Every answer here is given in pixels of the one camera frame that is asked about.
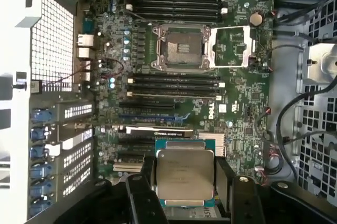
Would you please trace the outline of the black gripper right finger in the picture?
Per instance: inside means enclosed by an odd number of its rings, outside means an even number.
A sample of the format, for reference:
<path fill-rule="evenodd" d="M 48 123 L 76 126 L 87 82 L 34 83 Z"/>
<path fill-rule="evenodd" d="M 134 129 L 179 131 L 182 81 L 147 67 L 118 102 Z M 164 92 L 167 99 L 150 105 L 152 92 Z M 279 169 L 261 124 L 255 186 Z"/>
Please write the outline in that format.
<path fill-rule="evenodd" d="M 231 223 L 336 223 L 336 207 L 289 181 L 261 186 L 215 159 L 215 188 Z"/>

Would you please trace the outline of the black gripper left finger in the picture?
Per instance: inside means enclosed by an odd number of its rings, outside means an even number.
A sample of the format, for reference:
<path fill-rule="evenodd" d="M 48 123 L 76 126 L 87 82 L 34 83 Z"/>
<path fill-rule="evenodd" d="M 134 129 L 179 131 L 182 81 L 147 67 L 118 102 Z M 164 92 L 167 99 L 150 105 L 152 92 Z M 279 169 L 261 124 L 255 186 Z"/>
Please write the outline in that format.
<path fill-rule="evenodd" d="M 168 223 L 151 175 L 156 158 L 146 156 L 139 174 L 113 185 L 107 179 L 94 180 L 93 191 L 56 218 L 54 223 Z"/>

